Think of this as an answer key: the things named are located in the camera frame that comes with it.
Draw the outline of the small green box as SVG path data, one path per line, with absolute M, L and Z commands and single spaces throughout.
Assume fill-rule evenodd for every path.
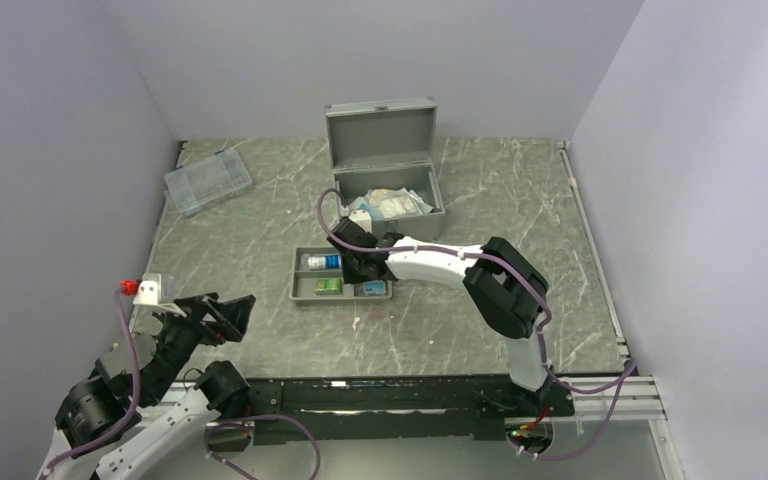
M 315 295 L 340 295 L 343 281 L 340 278 L 318 278 L 314 284 Z

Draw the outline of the grey metal medicine case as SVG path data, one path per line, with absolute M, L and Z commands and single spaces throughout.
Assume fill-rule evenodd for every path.
M 431 207 L 428 213 L 374 219 L 376 237 L 393 231 L 430 241 L 442 234 L 446 209 L 432 163 L 436 114 L 431 97 L 325 107 L 334 186 L 345 200 L 403 189 Z

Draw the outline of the grey plastic divider tray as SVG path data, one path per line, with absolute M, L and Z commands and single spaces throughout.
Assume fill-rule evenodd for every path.
M 349 283 L 341 263 L 333 247 L 296 247 L 289 298 L 297 305 L 314 305 L 383 302 L 393 297 L 390 281 Z

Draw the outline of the white blue spray bottle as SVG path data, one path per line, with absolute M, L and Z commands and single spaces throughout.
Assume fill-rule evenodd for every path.
M 339 254 L 309 255 L 305 265 L 311 271 L 341 269 L 342 258 Z

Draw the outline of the beige latex gloves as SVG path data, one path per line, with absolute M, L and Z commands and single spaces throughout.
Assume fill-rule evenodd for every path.
M 370 205 L 378 205 L 384 200 L 387 200 L 398 194 L 397 190 L 391 189 L 371 189 L 367 192 L 366 197 Z

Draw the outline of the white gauze bag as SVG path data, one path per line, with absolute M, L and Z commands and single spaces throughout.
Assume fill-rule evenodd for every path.
M 434 210 L 431 205 L 422 200 L 417 202 L 410 195 L 385 198 L 378 203 L 377 208 L 384 219 L 426 215 Z

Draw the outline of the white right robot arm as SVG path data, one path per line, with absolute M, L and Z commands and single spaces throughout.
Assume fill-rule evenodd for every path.
M 326 234 L 348 283 L 423 281 L 465 291 L 485 323 L 506 339 L 515 409 L 534 415 L 548 404 L 542 328 L 551 319 L 549 283 L 510 242 L 492 237 L 482 245 L 448 246 L 396 232 L 376 238 L 348 218 Z

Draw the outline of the blue white wipe packets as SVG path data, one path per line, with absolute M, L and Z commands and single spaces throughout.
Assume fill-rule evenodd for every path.
M 383 280 L 367 281 L 361 285 L 363 296 L 385 296 L 387 292 L 387 283 Z

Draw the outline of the white bottle green label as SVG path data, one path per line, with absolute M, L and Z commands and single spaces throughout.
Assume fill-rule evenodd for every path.
M 349 211 L 354 210 L 366 210 L 368 208 L 368 199 L 366 197 L 358 197 L 351 201 L 347 208 Z

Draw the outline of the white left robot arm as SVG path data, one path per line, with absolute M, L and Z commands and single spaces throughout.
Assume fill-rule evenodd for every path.
M 222 301 L 215 292 L 172 299 L 156 283 L 125 281 L 120 303 L 152 309 L 161 323 L 155 335 L 134 333 L 120 321 L 123 338 L 76 383 L 54 418 L 41 479 L 127 479 L 155 464 L 171 447 L 215 419 L 251 413 L 250 384 L 229 361 L 214 361 L 160 419 L 136 434 L 140 409 L 160 404 L 196 348 L 243 340 L 253 295 Z

